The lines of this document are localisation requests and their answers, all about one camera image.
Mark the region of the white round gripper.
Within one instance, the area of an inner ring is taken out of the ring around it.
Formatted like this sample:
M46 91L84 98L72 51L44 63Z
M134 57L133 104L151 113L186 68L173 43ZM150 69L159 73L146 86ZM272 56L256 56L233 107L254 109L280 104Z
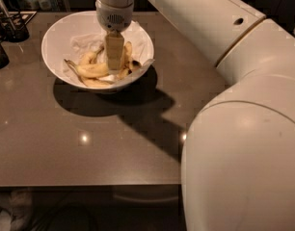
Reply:
M125 31L131 24L133 5L117 7L96 0L96 18L108 33L105 36L106 61L110 74L117 74L121 68Z

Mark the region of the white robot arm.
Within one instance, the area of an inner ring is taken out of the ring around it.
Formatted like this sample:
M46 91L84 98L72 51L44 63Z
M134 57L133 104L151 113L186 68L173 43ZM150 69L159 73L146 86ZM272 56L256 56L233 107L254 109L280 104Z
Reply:
M295 231L295 38L240 0L148 0L227 80L181 158L188 231ZM123 30L133 0L96 0Z

